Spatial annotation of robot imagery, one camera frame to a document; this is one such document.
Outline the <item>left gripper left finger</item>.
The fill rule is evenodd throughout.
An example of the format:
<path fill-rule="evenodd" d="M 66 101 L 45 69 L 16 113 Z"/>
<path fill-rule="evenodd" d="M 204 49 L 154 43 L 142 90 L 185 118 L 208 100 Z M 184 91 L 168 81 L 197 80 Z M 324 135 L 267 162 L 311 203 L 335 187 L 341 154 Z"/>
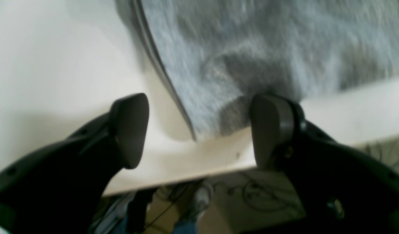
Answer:
<path fill-rule="evenodd" d="M 40 148 L 0 172 L 0 229 L 10 234 L 85 234 L 110 180 L 142 158 L 149 120 L 144 93 L 68 138 Z"/>

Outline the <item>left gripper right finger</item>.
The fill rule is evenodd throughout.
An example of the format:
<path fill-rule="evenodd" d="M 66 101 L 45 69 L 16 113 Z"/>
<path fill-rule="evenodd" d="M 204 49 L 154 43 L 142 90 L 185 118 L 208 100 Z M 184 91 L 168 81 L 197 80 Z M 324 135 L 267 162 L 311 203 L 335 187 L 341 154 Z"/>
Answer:
<path fill-rule="evenodd" d="M 398 174 L 337 143 L 296 102 L 257 94 L 249 113 L 257 167 L 283 172 L 306 213 L 252 234 L 399 234 Z"/>

